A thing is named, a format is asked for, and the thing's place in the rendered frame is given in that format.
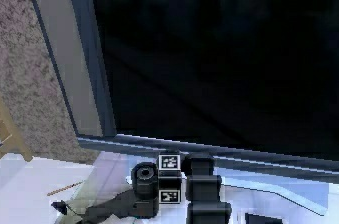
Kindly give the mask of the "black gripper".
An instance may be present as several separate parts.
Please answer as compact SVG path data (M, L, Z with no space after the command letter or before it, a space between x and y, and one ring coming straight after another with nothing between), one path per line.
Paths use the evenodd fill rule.
M137 164L131 171L132 188L119 193L113 199L88 207L83 220L106 220L111 215L122 219L134 217L149 219L157 215L158 199L158 170L152 162ZM51 203L51 206L63 215L69 211L77 216L82 213L75 211L63 200Z

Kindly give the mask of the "dark window with grey frame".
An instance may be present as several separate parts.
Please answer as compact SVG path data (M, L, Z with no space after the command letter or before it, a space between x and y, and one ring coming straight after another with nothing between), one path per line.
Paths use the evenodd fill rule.
M339 0L31 0L78 143L339 184Z

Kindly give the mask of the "thin brown stick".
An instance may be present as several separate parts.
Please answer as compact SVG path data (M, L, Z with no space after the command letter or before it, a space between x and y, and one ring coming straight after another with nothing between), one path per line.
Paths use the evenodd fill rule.
M53 190L53 191L47 193L46 195L47 195L47 196L52 196L52 195L58 194L58 193L60 193L60 192L62 192L62 191L68 190L68 189L70 189L70 188L79 186L79 185L82 184L82 183L84 183L84 181L76 182L76 183L74 183L74 184L70 184L70 185L67 185L67 186L62 187L62 188L59 188L59 189L55 189L55 190Z

